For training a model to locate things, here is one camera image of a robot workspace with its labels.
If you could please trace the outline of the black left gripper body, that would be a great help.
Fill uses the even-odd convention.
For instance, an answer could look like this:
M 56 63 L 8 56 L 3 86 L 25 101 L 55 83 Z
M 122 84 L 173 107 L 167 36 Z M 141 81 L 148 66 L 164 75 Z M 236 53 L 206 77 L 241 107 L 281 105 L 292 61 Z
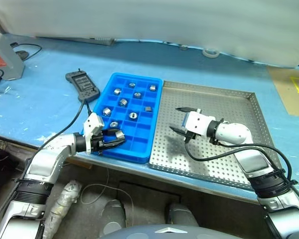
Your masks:
M 91 152 L 102 156 L 104 150 L 104 137 L 102 133 L 91 137 Z

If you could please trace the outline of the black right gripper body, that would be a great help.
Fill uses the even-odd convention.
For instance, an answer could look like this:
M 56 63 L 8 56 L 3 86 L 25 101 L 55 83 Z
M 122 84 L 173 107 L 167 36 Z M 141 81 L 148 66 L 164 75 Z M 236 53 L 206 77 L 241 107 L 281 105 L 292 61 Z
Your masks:
M 185 130 L 185 142 L 195 139 L 197 133 L 197 112 L 186 112 L 182 121 L 182 128 Z

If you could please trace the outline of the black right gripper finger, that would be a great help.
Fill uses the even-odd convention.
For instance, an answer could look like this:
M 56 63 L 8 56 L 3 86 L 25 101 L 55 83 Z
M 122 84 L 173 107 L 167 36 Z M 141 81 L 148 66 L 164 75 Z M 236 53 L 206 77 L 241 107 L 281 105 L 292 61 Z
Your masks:
M 189 113 L 189 112 L 197 112 L 197 113 L 201 113 L 201 109 L 199 108 L 191 108 L 191 107 L 179 107 L 176 108 L 177 111 L 180 112 L 184 112 L 184 113 Z
M 174 126 L 170 126 L 169 127 L 173 132 L 181 135 L 181 136 L 186 136 L 186 131 L 183 130 L 183 129 L 180 129 L 180 128 L 177 128 L 177 127 L 174 127 Z

